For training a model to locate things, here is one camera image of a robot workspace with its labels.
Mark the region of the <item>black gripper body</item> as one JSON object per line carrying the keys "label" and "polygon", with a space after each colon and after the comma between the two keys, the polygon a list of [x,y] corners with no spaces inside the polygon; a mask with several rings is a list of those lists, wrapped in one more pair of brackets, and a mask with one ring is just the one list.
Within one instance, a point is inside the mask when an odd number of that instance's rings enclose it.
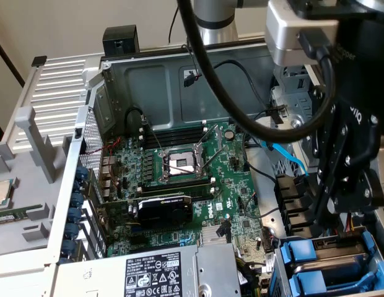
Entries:
{"label": "black gripper body", "polygon": [[340,21],[334,61],[338,171],[358,172],[377,157],[384,136],[384,18]]}

